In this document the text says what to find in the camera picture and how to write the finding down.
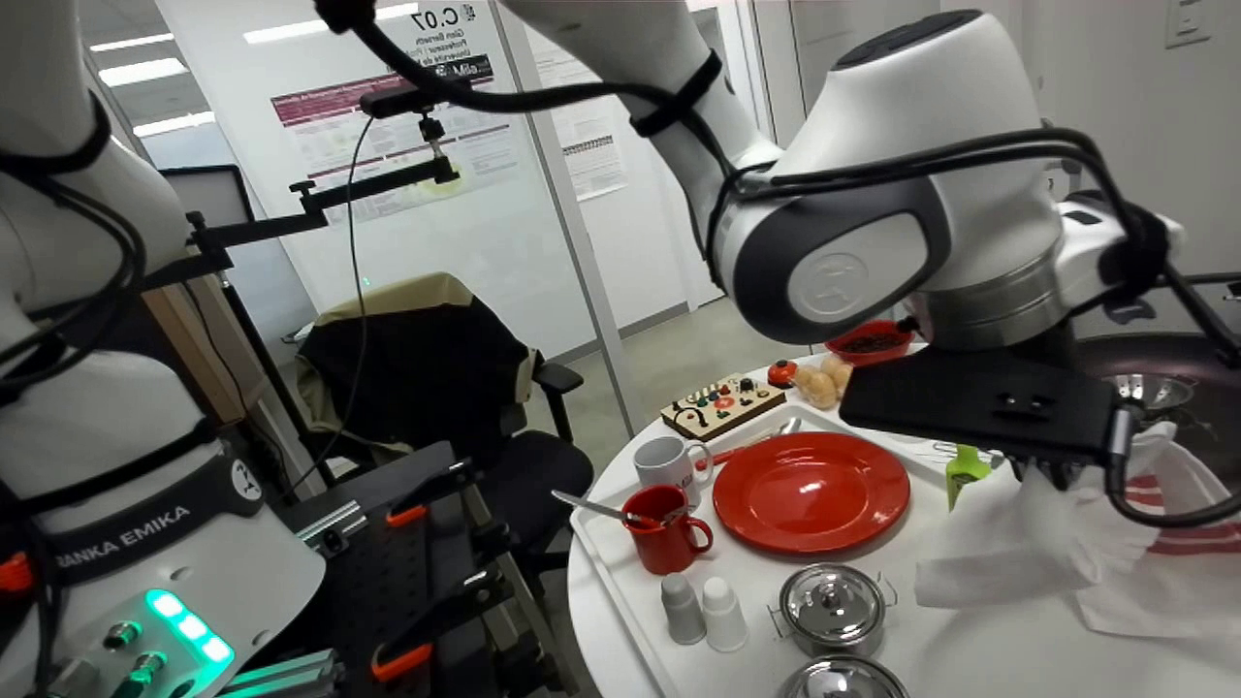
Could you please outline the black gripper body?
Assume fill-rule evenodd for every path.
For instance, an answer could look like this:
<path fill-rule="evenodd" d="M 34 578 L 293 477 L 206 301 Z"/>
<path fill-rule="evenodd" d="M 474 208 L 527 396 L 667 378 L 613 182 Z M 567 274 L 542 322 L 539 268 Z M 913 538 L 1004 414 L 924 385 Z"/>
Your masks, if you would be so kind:
<path fill-rule="evenodd" d="M 1013 353 L 924 349 L 861 365 L 842 420 L 1013 457 L 1116 462 L 1125 455 L 1125 409 L 1107 379 Z"/>

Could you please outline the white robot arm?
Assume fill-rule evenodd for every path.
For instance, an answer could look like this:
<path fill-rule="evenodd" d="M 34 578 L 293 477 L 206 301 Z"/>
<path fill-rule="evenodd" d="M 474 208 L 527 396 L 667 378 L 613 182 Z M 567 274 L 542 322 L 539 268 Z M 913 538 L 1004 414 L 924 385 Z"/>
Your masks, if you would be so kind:
<path fill-rule="evenodd" d="M 379 33 L 376 0 L 313 7 L 429 101 L 478 113 L 623 101 L 688 192 L 714 281 L 774 341 L 826 341 L 917 301 L 928 349 L 861 374 L 845 396 L 853 424 L 1099 466 L 1107 494 L 1125 494 L 1129 409 L 1021 349 L 1162 281 L 1166 230 L 1113 182 L 1099 185 L 1108 234 L 1066 230 L 1041 168 L 1100 172 L 1107 161 L 1088 136 L 1035 115 L 992 14 L 939 12 L 861 44 L 826 74 L 801 133 L 773 144 L 677 0 L 507 0 L 595 71 L 587 87 L 533 95 L 433 74 Z M 3 274 L 0 365 L 3 388 L 22 396 L 87 360 L 65 329 L 120 312 L 175 264 L 185 220 L 87 87 L 75 0 L 3 0 L 0 33 L 0 172 L 22 257 Z"/>

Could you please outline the robot base with green lights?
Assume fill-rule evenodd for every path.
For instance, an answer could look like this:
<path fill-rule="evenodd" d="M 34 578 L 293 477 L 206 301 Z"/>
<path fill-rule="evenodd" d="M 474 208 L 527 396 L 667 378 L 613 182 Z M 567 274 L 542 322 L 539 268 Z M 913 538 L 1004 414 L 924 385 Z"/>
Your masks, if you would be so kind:
<path fill-rule="evenodd" d="M 103 698 L 159 658 L 155 693 L 218 693 L 326 582 L 239 457 L 218 455 L 165 489 L 81 526 L 19 526 L 52 596 L 3 596 L 3 698 Z"/>

